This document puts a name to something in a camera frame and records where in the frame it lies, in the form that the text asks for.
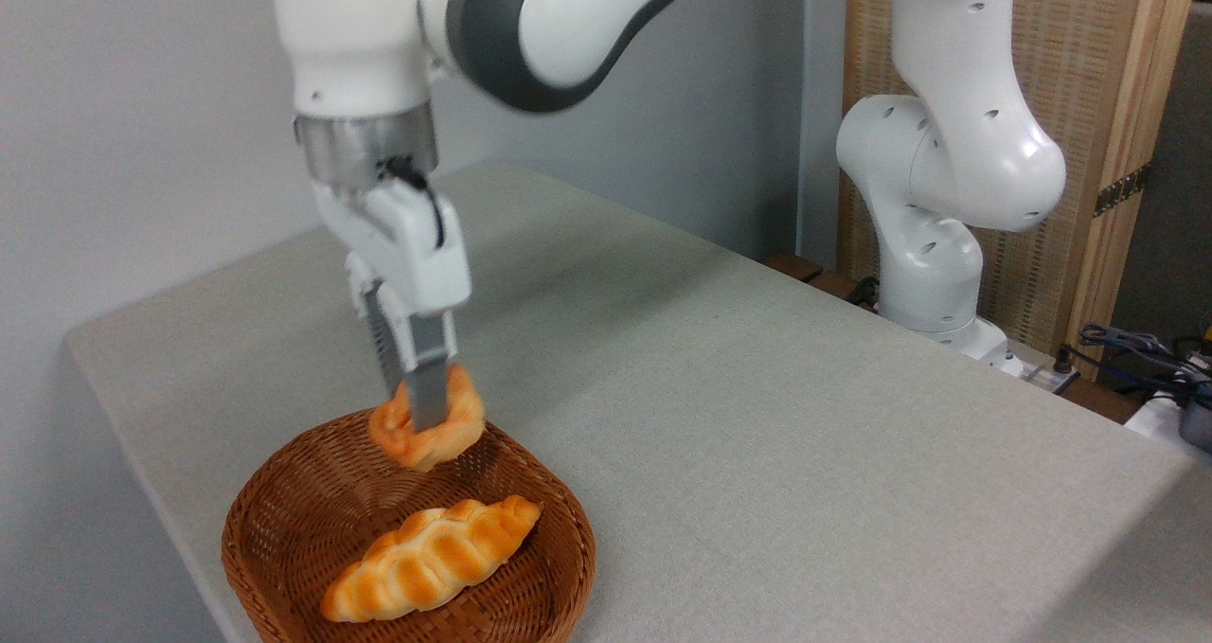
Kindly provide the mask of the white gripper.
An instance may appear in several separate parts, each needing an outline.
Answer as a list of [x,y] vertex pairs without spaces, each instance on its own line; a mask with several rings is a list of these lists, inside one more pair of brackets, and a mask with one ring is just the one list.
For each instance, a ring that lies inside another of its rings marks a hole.
[[320,182],[311,190],[324,224],[350,251],[345,272],[351,303],[368,328],[388,398],[398,396],[404,371],[383,308],[383,283],[412,315],[405,383],[413,427],[419,434],[438,427],[448,418],[448,364],[457,354],[454,312],[447,310],[471,297],[454,206],[405,180],[384,180],[347,197]]

